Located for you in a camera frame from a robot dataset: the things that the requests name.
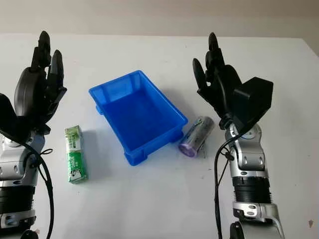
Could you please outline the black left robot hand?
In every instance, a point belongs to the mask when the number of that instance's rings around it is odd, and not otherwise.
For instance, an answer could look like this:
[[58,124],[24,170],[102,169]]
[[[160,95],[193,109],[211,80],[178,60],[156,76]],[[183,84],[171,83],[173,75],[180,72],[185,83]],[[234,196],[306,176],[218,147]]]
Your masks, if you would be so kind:
[[30,67],[23,70],[14,94],[14,109],[27,120],[31,130],[50,134],[46,124],[55,114],[59,102],[67,91],[63,86],[62,54],[50,54],[50,37],[46,31],[39,36]]

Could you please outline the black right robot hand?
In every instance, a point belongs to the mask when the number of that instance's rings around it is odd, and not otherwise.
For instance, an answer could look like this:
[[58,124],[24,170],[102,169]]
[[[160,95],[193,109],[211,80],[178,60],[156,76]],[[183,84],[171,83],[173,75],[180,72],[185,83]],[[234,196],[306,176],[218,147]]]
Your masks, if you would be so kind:
[[241,81],[234,67],[225,64],[213,32],[209,35],[208,49],[205,56],[206,70],[203,70],[198,59],[192,61],[197,93],[214,108],[221,119],[230,118],[232,93],[241,85]]

